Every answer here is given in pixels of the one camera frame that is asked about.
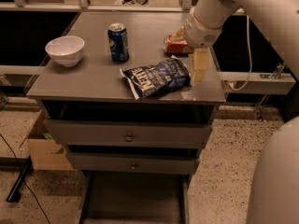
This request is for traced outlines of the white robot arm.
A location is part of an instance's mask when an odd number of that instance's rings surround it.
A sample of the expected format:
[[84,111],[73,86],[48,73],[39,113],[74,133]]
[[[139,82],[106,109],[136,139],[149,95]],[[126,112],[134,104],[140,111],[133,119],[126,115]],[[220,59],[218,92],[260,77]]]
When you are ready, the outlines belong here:
[[[227,18],[243,9],[299,76],[299,0],[199,0],[182,27],[193,48],[210,47]],[[299,118],[275,131],[257,161],[247,224],[299,224]]]

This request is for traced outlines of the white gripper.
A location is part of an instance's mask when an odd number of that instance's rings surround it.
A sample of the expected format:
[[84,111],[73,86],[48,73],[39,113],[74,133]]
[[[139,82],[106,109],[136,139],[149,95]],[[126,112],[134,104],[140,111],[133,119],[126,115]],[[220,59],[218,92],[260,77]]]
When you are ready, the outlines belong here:
[[[208,28],[195,18],[193,8],[189,12],[183,26],[171,37],[173,43],[187,44],[195,49],[211,47],[221,35],[221,28]],[[201,81],[209,65],[209,50],[197,49],[193,54],[193,79]]]

